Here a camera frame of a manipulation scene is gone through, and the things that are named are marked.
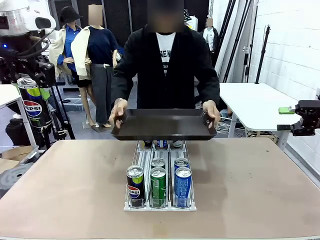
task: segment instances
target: beige tabletop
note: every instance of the beige tabletop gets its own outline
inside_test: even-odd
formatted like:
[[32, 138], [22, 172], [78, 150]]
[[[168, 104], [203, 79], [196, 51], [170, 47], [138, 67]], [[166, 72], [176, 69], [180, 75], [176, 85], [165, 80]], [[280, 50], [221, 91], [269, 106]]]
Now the beige tabletop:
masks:
[[188, 143], [195, 212], [123, 211], [126, 168], [135, 146], [135, 142], [116, 140], [58, 141], [0, 200], [0, 236], [320, 236], [319, 189], [269, 139]]

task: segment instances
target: white t-shirt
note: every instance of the white t-shirt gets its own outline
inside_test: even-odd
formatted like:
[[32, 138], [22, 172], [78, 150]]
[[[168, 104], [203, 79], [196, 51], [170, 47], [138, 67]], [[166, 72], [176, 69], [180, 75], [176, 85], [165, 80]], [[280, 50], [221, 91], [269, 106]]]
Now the white t-shirt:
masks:
[[159, 49], [163, 64], [164, 75], [167, 75], [169, 60], [171, 57], [171, 50], [174, 44], [176, 33], [170, 35], [161, 35], [156, 32], [156, 38], [158, 39]]
[[210, 51], [212, 51], [214, 49], [214, 29], [212, 27], [207, 27], [204, 29], [203, 38], [205, 39], [206, 43], [209, 44]]

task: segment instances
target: dark wall panel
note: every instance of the dark wall panel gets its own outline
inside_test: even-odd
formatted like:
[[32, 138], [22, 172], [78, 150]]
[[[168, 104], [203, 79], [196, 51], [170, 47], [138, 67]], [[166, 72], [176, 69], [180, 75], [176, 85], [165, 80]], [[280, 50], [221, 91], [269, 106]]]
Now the dark wall panel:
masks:
[[198, 18], [198, 32], [201, 32], [206, 27], [209, 0], [184, 0], [184, 8]]
[[[89, 22], [89, 5], [102, 5], [101, 0], [77, 0], [79, 14], [83, 16], [80, 19], [82, 28], [88, 26]], [[104, 18], [102, 17], [102, 27], [105, 27]]]
[[63, 23], [60, 22], [61, 10], [66, 6], [72, 7], [72, 3], [71, 3], [71, 0], [59, 0], [59, 1], [54, 1], [54, 5], [56, 9], [56, 14], [59, 20], [59, 22], [57, 22], [56, 24], [59, 25], [61, 28], [64, 25]]
[[132, 30], [143, 28], [148, 23], [148, 0], [131, 0]]
[[104, 9], [106, 26], [123, 47], [131, 33], [128, 0], [104, 0]]

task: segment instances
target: soda can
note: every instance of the soda can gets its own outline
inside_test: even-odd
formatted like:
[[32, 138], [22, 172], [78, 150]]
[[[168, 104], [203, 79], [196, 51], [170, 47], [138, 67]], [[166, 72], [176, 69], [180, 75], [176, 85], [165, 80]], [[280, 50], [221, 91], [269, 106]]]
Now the soda can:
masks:
[[137, 165], [128, 167], [126, 179], [132, 207], [143, 207], [146, 202], [144, 169]]
[[146, 148], [151, 148], [152, 147], [152, 143], [153, 143], [152, 140], [146, 140], [146, 141], [143, 141], [143, 142], [144, 142], [144, 146]]
[[163, 158], [156, 157], [151, 160], [151, 168], [160, 167], [166, 169], [166, 161]]
[[177, 149], [181, 148], [183, 144], [184, 144], [184, 142], [181, 141], [181, 140], [173, 141], [173, 142], [172, 142], [173, 147], [174, 147], [174, 148], [177, 148]]
[[154, 208], [163, 208], [166, 204], [167, 179], [166, 170], [155, 167], [151, 170], [151, 196]]
[[167, 140], [158, 140], [157, 145], [159, 148], [166, 148], [168, 146], [168, 141]]
[[179, 157], [174, 160], [174, 171], [176, 171], [178, 168], [186, 167], [190, 168], [189, 160], [184, 157]]
[[47, 101], [41, 96], [36, 81], [29, 76], [24, 76], [17, 80], [17, 85], [30, 124], [35, 128], [49, 126], [52, 123], [51, 112]]
[[179, 167], [175, 171], [175, 195], [177, 208], [189, 207], [188, 196], [191, 188], [192, 172], [190, 168]]

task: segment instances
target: gray trousers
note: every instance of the gray trousers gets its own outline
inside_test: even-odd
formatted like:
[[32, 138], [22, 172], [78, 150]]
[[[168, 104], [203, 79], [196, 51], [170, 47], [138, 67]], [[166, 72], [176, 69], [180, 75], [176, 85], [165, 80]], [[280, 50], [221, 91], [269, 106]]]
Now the gray trousers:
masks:
[[93, 95], [96, 101], [95, 121], [108, 123], [111, 114], [111, 80], [114, 75], [112, 67], [103, 64], [91, 64]]

